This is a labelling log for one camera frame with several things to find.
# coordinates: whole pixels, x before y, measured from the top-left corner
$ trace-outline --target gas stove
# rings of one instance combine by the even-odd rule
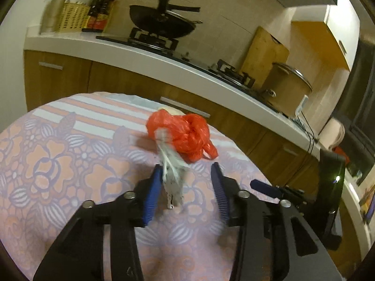
[[[175,40],[177,41],[176,43],[173,42],[173,40],[160,39],[153,35],[143,36],[144,33],[141,30],[139,30],[141,32],[136,31],[136,29],[137,28],[134,28],[132,30],[129,38],[117,36],[96,36],[96,39],[123,44],[126,46],[131,46],[133,48],[139,48],[192,67],[196,70],[201,71],[202,73],[210,75],[211,77],[214,77],[224,83],[227,83],[228,85],[231,85],[237,90],[256,99],[276,113],[279,113],[271,104],[264,100],[259,93],[250,89],[250,87],[254,83],[254,79],[249,77],[246,73],[244,73],[243,75],[238,74],[233,66],[221,59],[217,63],[208,66],[204,63],[192,59],[189,56],[189,53],[180,54],[176,52],[175,49],[178,43],[177,40]]]

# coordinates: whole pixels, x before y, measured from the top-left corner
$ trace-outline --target beige backsplash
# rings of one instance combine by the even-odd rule
[[[321,61],[307,40],[291,26],[295,8],[284,8],[276,0],[171,0],[172,4],[200,6],[200,13],[180,12],[191,20],[202,20],[190,35],[179,39],[177,50],[211,65],[218,59],[240,67],[256,28],[261,25],[290,50],[287,63],[310,81],[313,93],[304,109],[317,132],[338,102],[349,71]],[[127,37],[134,24],[129,5],[156,7],[158,0],[119,0],[108,33]]]

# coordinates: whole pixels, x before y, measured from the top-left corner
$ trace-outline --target pot lid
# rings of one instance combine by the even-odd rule
[[[279,63],[279,62],[273,62],[272,65],[277,65],[277,66],[281,67],[282,69],[285,69],[289,73],[295,74],[296,76],[301,78],[309,86],[310,90],[312,91],[312,86],[311,86],[310,82],[308,82],[307,79],[305,77],[303,77],[303,74],[299,70],[297,70],[296,68],[293,68],[290,65],[287,65],[285,63]]]

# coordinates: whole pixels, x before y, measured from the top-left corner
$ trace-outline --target bottle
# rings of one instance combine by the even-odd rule
[[[94,23],[94,32],[102,33],[106,28],[115,0],[101,0],[101,7]]]
[[[41,33],[55,32],[59,26],[61,12],[64,8],[65,0],[52,0],[44,13]]]
[[[87,13],[85,24],[83,25],[83,32],[92,32],[98,10],[100,8],[100,0],[93,0],[89,12]]]

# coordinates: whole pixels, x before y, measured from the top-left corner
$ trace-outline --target black stovetop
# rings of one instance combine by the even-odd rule
[[[179,63],[187,65],[189,67],[195,68],[196,70],[199,70],[199,71],[201,71],[201,72],[203,72],[207,75],[210,75],[210,76],[212,76],[212,77],[214,77],[214,78],[216,78],[216,79],[218,79],[222,82],[225,82],[226,84],[231,85],[232,87],[236,88],[237,90],[240,90],[241,92],[249,95],[250,97],[254,98],[255,100],[262,103],[263,105],[267,106],[271,110],[278,113],[278,111],[272,105],[270,105],[267,101],[265,101],[256,91],[251,90],[251,89],[244,89],[243,87],[239,86],[236,83],[231,83],[230,81],[225,79],[223,77],[222,73],[220,73],[219,71],[213,70],[210,66],[208,66],[204,63],[201,63],[199,61],[193,60],[193,59],[187,57],[186,55],[182,55],[182,54],[180,54],[176,51],[165,52],[165,51],[162,51],[162,50],[159,50],[159,49],[156,49],[156,48],[151,48],[151,47],[143,45],[143,44],[130,42],[130,41],[128,41],[128,38],[125,38],[125,37],[96,36],[96,39],[110,41],[110,42],[114,42],[114,43],[119,43],[119,44],[131,46],[133,48],[139,48],[139,49],[142,49],[142,50],[145,50],[145,51],[148,51],[148,52],[152,52],[152,53],[155,53],[157,55],[164,56],[166,58],[172,59],[174,61],[177,61]]]

